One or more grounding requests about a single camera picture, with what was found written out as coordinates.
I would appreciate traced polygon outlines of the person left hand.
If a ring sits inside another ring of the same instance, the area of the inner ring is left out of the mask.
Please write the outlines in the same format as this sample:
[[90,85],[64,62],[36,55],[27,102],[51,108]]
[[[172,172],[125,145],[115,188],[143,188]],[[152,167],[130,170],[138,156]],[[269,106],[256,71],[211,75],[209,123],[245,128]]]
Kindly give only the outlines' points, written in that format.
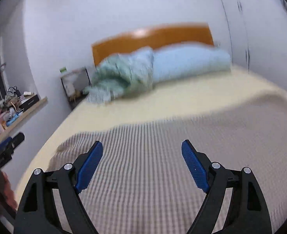
[[7,205],[9,205],[13,211],[16,211],[18,204],[14,197],[14,191],[11,188],[7,174],[3,171],[0,171],[0,192],[4,196]]

